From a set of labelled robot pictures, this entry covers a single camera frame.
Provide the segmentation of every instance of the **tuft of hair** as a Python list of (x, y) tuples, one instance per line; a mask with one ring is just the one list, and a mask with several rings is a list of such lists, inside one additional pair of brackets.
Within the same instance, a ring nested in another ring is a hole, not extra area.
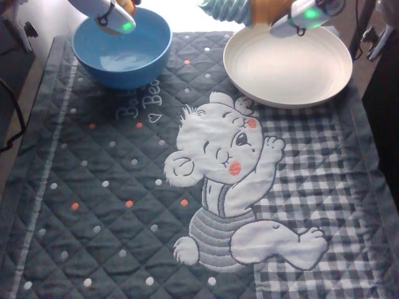
[(193, 114), (197, 115), (197, 108), (190, 107), (189, 105), (183, 107), (183, 115), (180, 115), (181, 124), (183, 124), (185, 120)]

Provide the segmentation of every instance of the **blue bowl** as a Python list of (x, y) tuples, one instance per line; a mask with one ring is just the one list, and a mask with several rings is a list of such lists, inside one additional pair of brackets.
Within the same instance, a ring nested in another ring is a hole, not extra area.
[(136, 29), (112, 36), (87, 19), (72, 38), (75, 56), (98, 82), (117, 89), (134, 89), (156, 79), (169, 61), (172, 32), (153, 11), (138, 8)]

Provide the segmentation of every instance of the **white bowl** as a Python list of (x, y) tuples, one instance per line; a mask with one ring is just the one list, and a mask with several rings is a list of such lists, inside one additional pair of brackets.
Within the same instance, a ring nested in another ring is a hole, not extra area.
[(289, 109), (332, 98), (348, 84), (353, 70), (344, 43), (323, 27), (285, 39), (271, 36), (268, 25), (244, 28), (227, 43), (223, 60), (243, 94)]

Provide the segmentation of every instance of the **orange dot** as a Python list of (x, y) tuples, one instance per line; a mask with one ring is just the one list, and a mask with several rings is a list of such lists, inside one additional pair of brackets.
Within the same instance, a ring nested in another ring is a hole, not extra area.
[(237, 161), (234, 161), (229, 167), (229, 172), (232, 176), (236, 176), (241, 172), (241, 164)]
[(126, 206), (126, 207), (132, 207), (132, 206), (133, 206), (133, 201), (127, 201), (127, 202), (125, 203), (125, 206)]
[(254, 118), (248, 118), (248, 126), (251, 129), (255, 129), (256, 128), (256, 120)]

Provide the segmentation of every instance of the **orange cheek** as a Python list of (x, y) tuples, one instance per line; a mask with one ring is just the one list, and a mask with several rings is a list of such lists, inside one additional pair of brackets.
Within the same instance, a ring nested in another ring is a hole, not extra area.
[(248, 118), (248, 127), (251, 129), (256, 128), (256, 120), (254, 118)]
[(237, 176), (241, 172), (241, 164), (237, 161), (234, 161), (230, 164), (229, 172), (232, 176)]

